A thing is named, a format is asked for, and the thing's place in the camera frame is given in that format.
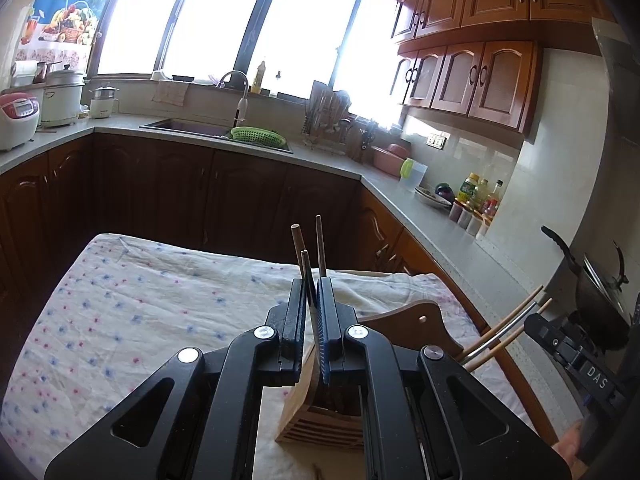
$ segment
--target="bottle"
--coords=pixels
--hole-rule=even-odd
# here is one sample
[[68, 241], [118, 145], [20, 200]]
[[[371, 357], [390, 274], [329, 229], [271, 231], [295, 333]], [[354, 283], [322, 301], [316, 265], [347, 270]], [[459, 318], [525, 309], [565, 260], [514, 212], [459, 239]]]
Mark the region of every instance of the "bottle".
[[269, 97], [278, 97], [278, 88], [280, 87], [280, 79], [282, 76], [280, 75], [280, 70], [276, 74], [276, 81], [274, 81], [271, 85], [271, 90], [269, 92]]
[[255, 73], [254, 84], [251, 85], [251, 93], [252, 94], [259, 94], [260, 91], [262, 90], [262, 78], [264, 78], [264, 73], [265, 73], [266, 70], [267, 70], [267, 67], [266, 67], [266, 65], [264, 64], [264, 61], [263, 61], [258, 66], [258, 70]]
[[476, 186], [476, 189], [474, 190], [474, 196], [472, 199], [474, 204], [474, 209], [479, 210], [484, 204], [484, 202], [486, 201], [486, 197], [489, 194], [489, 188], [487, 187], [488, 183], [489, 181], [484, 178], [480, 181], [480, 184]]
[[462, 183], [462, 186], [460, 186], [458, 200], [463, 204], [466, 204], [466, 202], [471, 200], [473, 197], [476, 186], [478, 185], [478, 178], [479, 177], [475, 173], [469, 173], [469, 178]]
[[500, 203], [501, 191], [502, 191], [502, 181], [498, 180], [498, 182], [495, 183], [494, 190], [485, 197], [484, 203], [482, 204], [481, 212], [486, 211], [486, 209], [489, 207], [491, 200], [496, 200], [497, 204]]

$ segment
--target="dish towel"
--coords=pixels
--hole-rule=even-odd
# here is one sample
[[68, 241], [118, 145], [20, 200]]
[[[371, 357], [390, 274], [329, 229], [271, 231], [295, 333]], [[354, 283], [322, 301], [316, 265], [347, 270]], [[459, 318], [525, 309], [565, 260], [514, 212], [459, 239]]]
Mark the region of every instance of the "dish towel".
[[189, 83], [181, 83], [179, 81], [158, 81], [156, 94], [151, 100], [156, 103], [184, 106], [184, 96], [188, 89]]

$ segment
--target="faucet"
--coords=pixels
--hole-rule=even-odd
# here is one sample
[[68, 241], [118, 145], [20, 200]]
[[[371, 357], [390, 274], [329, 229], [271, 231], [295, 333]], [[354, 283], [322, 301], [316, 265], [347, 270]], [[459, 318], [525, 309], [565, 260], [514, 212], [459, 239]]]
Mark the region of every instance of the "faucet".
[[238, 123], [244, 121], [244, 116], [246, 115], [246, 109], [249, 105], [249, 102], [246, 100], [246, 95], [249, 91], [249, 80], [244, 72], [240, 72], [239, 70], [231, 70], [227, 72], [220, 78], [220, 82], [218, 83], [217, 88], [220, 88], [224, 83], [225, 77], [230, 74], [238, 74], [244, 78], [244, 93], [242, 94], [242, 99], [238, 102], [238, 108], [236, 108], [236, 117], [234, 118], [234, 128], [238, 126]]

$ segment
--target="gray countertop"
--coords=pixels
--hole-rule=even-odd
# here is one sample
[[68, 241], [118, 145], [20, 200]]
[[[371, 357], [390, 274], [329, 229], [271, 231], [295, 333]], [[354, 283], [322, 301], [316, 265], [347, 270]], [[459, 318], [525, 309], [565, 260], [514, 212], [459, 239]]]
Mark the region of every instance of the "gray countertop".
[[[293, 153], [284, 153], [220, 139], [140, 128], [157, 120], [155, 117], [117, 114], [106, 120], [80, 120], [52, 132], [38, 132], [31, 142], [0, 155], [0, 174], [51, 148], [93, 132], [172, 140], [280, 160], [360, 180], [431, 253], [489, 325], [496, 324], [528, 295], [529, 291], [484, 252], [475, 238], [449, 221], [445, 210], [424, 205], [396, 179], [376, 168], [291, 141]], [[580, 409], [554, 364], [525, 335], [512, 343], [508, 351], [538, 396], [556, 432], [563, 433], [580, 418]]]

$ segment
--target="rice cooker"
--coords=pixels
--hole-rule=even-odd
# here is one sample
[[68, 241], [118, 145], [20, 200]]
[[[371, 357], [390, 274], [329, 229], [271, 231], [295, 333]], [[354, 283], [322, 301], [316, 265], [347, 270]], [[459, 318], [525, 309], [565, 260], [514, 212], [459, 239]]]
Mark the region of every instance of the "rice cooker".
[[80, 114], [80, 98], [84, 86], [83, 72], [56, 70], [47, 75], [42, 104], [42, 126], [64, 126], [75, 123]]
[[0, 96], [0, 150], [10, 150], [31, 139], [38, 127], [38, 100], [23, 92]]

